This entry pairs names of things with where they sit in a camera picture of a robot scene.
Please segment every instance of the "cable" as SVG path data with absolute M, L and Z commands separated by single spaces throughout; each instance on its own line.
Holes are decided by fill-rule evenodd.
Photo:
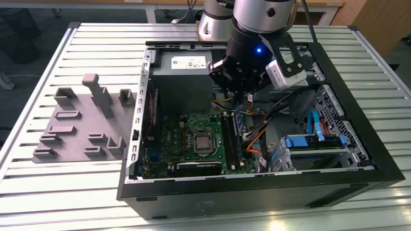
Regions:
M 313 32 L 313 26 L 312 26 L 312 22 L 311 22 L 311 18 L 309 18 L 309 11 L 308 11 L 308 6 L 307 6 L 305 0 L 301 0 L 301 3 L 303 3 L 303 7 L 304 7 L 305 18 L 307 18 L 307 22 L 308 22 L 308 29 L 309 29 L 309 33 L 311 33 L 311 36 L 312 36 L 312 41 L 315 43 L 317 43 L 319 41 L 316 39 L 316 35 L 315 35 L 315 32 Z
M 152 97 L 151 92 L 148 94 L 149 94 L 149 117 L 151 117 L 151 121 L 149 121 L 149 127 L 148 127 L 148 130 L 147 130 L 147 134 L 145 134 L 143 140 L 147 139 L 149 130 L 152 129 L 152 125 L 153 125 L 153 97 Z
M 257 112 L 257 111 L 252 111 L 252 109 L 251 109 L 251 102 L 248 102 L 248 104 L 247 104 L 247 112 L 249 112 L 249 113 L 256 113 Z
M 1 75 L 1 80 L 5 84 L 9 84 L 12 81 L 9 80 L 8 83 L 5 82 L 5 79 L 4 79 L 4 73 L 2 73 L 2 70 L 1 70 L 1 66 L 0 66 L 0 75 Z
M 228 99 L 223 99 L 223 100 L 212 100 L 212 102 L 228 102 L 228 101 L 231 101 L 231 98 L 228 98 Z
M 224 107 L 223 105 L 220 105 L 217 102 L 212 102 L 223 111 L 227 111 L 227 112 L 236 112 L 236 110 L 232 110 L 227 107 Z M 245 115 L 256 115 L 255 113 L 249 113 L 249 112 L 245 112 L 245 111 L 240 111 L 243 114 Z
M 324 122 L 323 119 L 320 119 L 320 123 L 321 123 L 323 128 L 324 128 L 324 133 L 325 133 L 325 134 L 331 134 L 329 129 L 328 129 L 328 126 L 327 126 L 327 124 L 325 124 L 325 122 Z
M 251 152 L 257 151 L 259 153 L 261 153 L 259 150 L 251 149 L 251 147 L 252 147 L 252 144 L 253 144 L 253 143 L 256 142 L 256 140 L 259 139 L 259 137 L 261 136 L 261 134 L 264 133 L 265 129 L 267 129 L 267 126 L 265 126 L 265 128 L 261 130 L 261 132 L 257 134 L 257 136 L 255 137 L 255 139 L 251 141 L 251 143 L 249 143 L 249 145 L 248 145 L 248 147 L 247 147 L 247 151 L 251 151 Z
M 187 0 L 188 9 L 187 9 L 187 11 L 185 11 L 185 14 L 184 14 L 184 16 L 183 16 L 181 18 L 173 19 L 173 20 L 171 21 L 171 24 L 177 24 L 181 20 L 185 19 L 185 17 L 188 16 L 188 14 L 189 14 L 191 11 L 192 11 L 192 8 L 193 8 L 196 2 L 197 2 L 197 0 L 191 0 L 191 1 Z
M 8 76 L 8 77 L 22 77 L 22 76 L 37 77 L 37 78 L 41 77 L 41 76 L 37 76 L 37 75 L 13 75 L 13 76 Z

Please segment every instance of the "metal chassis frame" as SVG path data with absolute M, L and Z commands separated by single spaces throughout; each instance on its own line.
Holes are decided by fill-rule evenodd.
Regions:
M 147 45 L 165 48 L 165 45 L 179 47 L 201 47 L 211 44 L 219 47 L 225 43 L 217 42 L 147 42 Z M 363 193 L 371 188 L 387 187 L 401 180 L 404 176 L 392 160 L 392 157 L 380 141 L 380 138 L 371 126 L 371 123 L 360 109 L 360 106 L 349 92 L 348 87 L 340 77 L 340 74 L 327 56 L 327 53 L 319 43 L 297 43 L 304 45 L 316 57 L 319 68 L 327 76 L 327 81 L 337 101 L 343 107 L 345 120 L 352 124 L 352 128 L 359 136 L 360 142 L 369 154 L 376 170 L 357 171 L 357 172 L 333 172 L 333 173 L 311 173 L 284 176 L 267 176 L 259 178 L 240 178 L 240 179 L 209 179 L 196 181 L 156 181 L 155 183 L 124 183 L 125 180 L 125 161 L 123 161 L 120 172 L 120 184 L 117 191 L 117 199 L 127 198 L 148 198 L 156 200 L 157 196 L 192 194 L 192 193 L 217 193 L 244 190 L 261 190 L 285 187 L 305 187 L 317 185 L 348 184 L 352 187 L 361 185 L 363 190 L 359 190 L 349 195 L 335 200 L 331 204 L 335 205 L 352 196 Z

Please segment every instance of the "slotted aluminum table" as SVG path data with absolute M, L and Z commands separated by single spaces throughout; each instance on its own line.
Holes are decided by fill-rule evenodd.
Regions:
M 196 40 L 195 25 L 81 24 L 69 28 L 0 152 L 0 231 L 128 227 L 147 230 L 351 230 L 411 226 L 411 94 L 359 32 L 316 27 L 337 71 L 393 156 L 405 180 L 337 206 L 317 209 L 145 221 L 116 201 L 120 161 L 35 164 L 39 137 L 60 86 L 76 93 L 84 73 L 99 73 L 111 92 L 139 87 L 147 40 Z M 295 41 L 308 28 L 291 29 Z

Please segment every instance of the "wooden desk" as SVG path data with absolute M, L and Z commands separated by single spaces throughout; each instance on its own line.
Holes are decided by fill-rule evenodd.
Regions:
M 301 2 L 297 11 L 303 12 Z M 195 10 L 203 9 L 197 0 Z M 80 9 L 144 9 L 148 23 L 156 23 L 155 10 L 184 10 L 187 0 L 0 0 L 1 7 L 14 8 L 80 8 Z M 307 0 L 309 12 L 321 12 L 317 25 L 329 25 L 343 0 Z

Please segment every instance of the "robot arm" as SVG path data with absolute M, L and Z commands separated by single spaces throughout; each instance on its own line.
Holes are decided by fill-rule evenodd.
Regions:
M 243 95 L 272 82 L 277 90 L 305 79 L 311 61 L 300 55 L 287 33 L 295 0 L 236 0 L 232 32 L 223 59 L 209 64 L 209 76 L 223 89 Z M 283 55 L 280 48 L 287 48 Z

